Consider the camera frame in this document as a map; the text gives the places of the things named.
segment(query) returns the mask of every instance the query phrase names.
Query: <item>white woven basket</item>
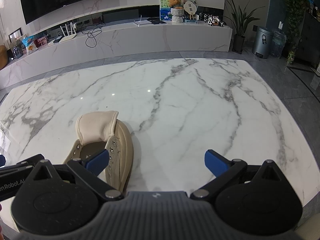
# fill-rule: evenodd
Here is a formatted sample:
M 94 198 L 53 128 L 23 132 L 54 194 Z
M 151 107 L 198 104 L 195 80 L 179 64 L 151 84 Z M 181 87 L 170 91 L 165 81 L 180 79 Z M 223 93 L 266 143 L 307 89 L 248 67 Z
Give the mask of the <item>white woven basket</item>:
M 184 15 L 184 9 L 171 8 L 171 14 L 174 16 L 182 16 Z
M 173 23 L 183 23 L 183 17 L 172 15 L 172 22 Z

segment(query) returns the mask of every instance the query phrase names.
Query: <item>plastic water bottle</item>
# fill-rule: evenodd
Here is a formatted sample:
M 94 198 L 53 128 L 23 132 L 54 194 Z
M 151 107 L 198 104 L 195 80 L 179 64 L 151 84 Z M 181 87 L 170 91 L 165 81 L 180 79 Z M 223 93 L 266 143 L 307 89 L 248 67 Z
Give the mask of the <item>plastic water bottle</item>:
M 283 22 L 279 22 L 279 30 L 274 32 L 271 43 L 270 55 L 272 57 L 281 58 L 282 50 L 287 42 L 287 36 L 283 33 L 282 28 Z

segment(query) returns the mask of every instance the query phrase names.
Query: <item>potted plant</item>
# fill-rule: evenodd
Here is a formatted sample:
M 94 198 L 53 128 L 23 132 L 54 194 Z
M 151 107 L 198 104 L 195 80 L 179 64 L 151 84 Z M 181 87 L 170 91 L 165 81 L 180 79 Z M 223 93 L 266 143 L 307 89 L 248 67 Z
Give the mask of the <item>potted plant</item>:
M 284 0 L 286 5 L 288 21 L 288 57 L 287 63 L 292 64 L 295 58 L 295 52 L 301 39 L 301 31 L 299 26 L 303 21 L 304 13 L 308 6 L 308 0 Z
M 262 8 L 264 6 L 255 8 L 254 10 L 252 10 L 248 15 L 246 12 L 247 6 L 249 4 L 249 2 L 251 0 L 248 1 L 247 5 L 245 6 L 245 8 L 242 10 L 240 8 L 240 6 L 238 6 L 238 8 L 236 8 L 236 5 L 234 3 L 233 0 L 228 1 L 228 4 L 231 6 L 232 9 L 232 18 L 229 18 L 227 16 L 225 16 L 226 18 L 230 19 L 236 29 L 236 34 L 234 36 L 234 40 L 233 40 L 233 47 L 232 47 L 232 51 L 242 54 L 242 47 L 243 47 L 243 43 L 244 43 L 244 33 L 247 30 L 248 24 L 252 21 L 257 21 L 260 20 L 260 18 L 254 18 L 252 17 L 252 14 L 254 13 L 255 10 Z

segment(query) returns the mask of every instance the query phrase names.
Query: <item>gray metal trash can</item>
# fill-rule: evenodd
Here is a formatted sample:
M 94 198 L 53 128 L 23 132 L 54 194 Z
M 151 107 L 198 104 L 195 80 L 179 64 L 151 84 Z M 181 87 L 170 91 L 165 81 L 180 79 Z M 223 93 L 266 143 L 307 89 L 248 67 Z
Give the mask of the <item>gray metal trash can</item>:
M 256 39 L 253 44 L 252 53 L 257 57 L 267 58 L 272 43 L 273 32 L 259 26 L 257 28 Z

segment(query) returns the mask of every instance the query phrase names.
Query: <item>blue chip bag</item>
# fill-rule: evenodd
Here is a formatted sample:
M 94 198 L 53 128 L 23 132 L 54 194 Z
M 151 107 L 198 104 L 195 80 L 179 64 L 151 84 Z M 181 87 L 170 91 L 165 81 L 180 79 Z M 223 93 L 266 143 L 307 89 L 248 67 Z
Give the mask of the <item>blue chip bag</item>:
M 28 55 L 31 54 L 32 52 L 35 52 L 38 49 L 36 47 L 35 42 L 34 42 L 34 38 L 35 38 L 35 36 L 32 35 L 32 36 L 26 37 L 22 40 L 23 45 L 26 46 Z

